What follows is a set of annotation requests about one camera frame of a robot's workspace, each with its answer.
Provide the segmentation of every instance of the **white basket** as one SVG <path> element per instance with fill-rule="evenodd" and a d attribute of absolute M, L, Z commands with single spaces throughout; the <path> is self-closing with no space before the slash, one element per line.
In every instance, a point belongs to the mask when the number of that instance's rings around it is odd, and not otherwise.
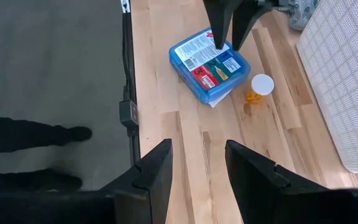
<path fill-rule="evenodd" d="M 297 45 L 343 165 L 358 172 L 358 0 L 324 0 Z"/>

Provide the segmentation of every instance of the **wooden countertop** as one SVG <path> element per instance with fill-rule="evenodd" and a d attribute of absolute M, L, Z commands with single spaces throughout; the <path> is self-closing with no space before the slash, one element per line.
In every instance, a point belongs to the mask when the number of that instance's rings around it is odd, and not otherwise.
<path fill-rule="evenodd" d="M 170 47 L 209 26 L 202 1 L 131 3 L 140 153 L 173 140 L 167 223 L 241 223 L 224 160 L 227 139 L 324 186 L 358 187 L 358 174 L 338 158 L 295 49 L 299 33 L 287 27 L 286 15 L 264 15 L 240 50 L 252 67 L 248 80 L 258 73 L 275 80 L 272 95 L 247 105 L 246 82 L 211 108 L 168 60 Z"/>

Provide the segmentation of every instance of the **white bottle cap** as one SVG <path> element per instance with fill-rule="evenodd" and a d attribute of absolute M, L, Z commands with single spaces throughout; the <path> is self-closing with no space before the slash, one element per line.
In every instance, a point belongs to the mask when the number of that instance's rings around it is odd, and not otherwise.
<path fill-rule="evenodd" d="M 252 78 L 251 88 L 259 95 L 269 95 L 274 89 L 273 79 L 265 74 L 258 74 Z"/>

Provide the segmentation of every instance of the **blue food container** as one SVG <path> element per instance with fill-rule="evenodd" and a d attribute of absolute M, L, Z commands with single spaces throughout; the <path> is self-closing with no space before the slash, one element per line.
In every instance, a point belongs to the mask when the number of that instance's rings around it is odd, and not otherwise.
<path fill-rule="evenodd" d="M 210 28 L 181 41 L 169 50 L 170 63 L 194 95 L 214 106 L 250 72 L 247 61 L 229 42 L 216 50 Z"/>

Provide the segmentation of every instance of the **red label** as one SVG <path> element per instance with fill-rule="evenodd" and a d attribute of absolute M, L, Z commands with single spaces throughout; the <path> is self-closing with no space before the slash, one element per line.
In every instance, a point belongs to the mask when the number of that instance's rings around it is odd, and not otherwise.
<path fill-rule="evenodd" d="M 212 87 L 215 87 L 219 82 L 212 75 L 211 72 L 204 67 L 204 65 L 194 69 L 191 71 L 191 74 L 195 79 L 197 79 L 198 83 L 204 87 L 205 90 L 209 90 Z"/>

